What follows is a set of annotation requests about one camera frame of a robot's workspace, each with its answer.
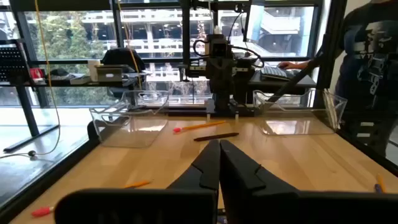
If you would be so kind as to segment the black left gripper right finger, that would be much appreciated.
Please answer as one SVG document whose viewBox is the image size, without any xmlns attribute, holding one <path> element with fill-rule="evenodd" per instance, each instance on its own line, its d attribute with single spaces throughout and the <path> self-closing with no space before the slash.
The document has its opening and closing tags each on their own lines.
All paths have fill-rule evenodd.
<svg viewBox="0 0 398 224">
<path fill-rule="evenodd" d="M 299 191 L 237 146 L 220 141 L 220 185 L 228 223 L 290 223 Z"/>
</svg>

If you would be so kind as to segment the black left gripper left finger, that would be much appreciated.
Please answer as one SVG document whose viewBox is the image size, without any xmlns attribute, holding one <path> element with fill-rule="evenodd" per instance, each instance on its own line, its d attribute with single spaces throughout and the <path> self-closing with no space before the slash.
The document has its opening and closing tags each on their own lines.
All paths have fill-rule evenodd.
<svg viewBox="0 0 398 224">
<path fill-rule="evenodd" d="M 168 189 L 218 190 L 220 159 L 220 142 L 211 140 L 188 169 L 168 186 Z"/>
</svg>

